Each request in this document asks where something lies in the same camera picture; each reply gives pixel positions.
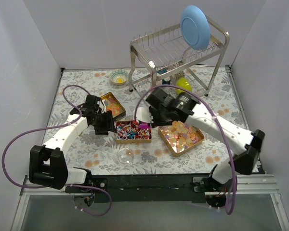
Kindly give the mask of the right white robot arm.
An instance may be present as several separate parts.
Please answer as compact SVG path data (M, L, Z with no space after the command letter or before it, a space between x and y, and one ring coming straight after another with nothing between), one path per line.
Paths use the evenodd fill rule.
M216 165L206 180L207 187L219 191L237 174L251 175L261 152L265 133L240 128L215 114L196 94L187 91L172 97L164 86L152 87L146 93L152 126L181 121L196 127L226 145L229 157Z

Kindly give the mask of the tin of lollipops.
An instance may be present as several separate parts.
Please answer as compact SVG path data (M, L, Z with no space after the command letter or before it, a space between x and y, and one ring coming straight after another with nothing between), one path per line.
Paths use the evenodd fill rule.
M116 142L119 144L151 143L150 128L142 129L136 121L117 121Z

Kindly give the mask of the magenta plastic scoop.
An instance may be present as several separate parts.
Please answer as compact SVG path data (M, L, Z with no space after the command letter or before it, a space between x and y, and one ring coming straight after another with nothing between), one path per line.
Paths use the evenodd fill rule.
M148 124L148 123L140 123L139 127L140 127L140 129L149 129L149 128L151 128L150 124Z

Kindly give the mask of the tin of gummy candies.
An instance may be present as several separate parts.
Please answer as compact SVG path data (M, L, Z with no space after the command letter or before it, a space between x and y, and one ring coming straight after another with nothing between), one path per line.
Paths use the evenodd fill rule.
M101 97L106 111L111 111L114 121L121 120L126 116L126 110L118 101L118 99L111 93L107 93Z

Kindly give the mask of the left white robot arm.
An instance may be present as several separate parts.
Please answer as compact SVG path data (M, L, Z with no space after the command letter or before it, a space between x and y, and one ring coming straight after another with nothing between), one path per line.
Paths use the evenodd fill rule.
M96 135L116 133L114 119L100 97L87 95L85 103L70 112L66 123L66 127L59 129L42 146L35 145L30 150L29 181L58 190L76 184L81 192L86 193L93 186L89 178L91 172L67 167L66 152L89 126L94 127Z

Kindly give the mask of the clear plastic jar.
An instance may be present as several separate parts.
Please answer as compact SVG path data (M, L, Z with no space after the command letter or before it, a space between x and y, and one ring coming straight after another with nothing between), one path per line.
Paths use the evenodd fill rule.
M134 153L129 148L122 148L117 153L118 162L123 165L131 165L134 161Z

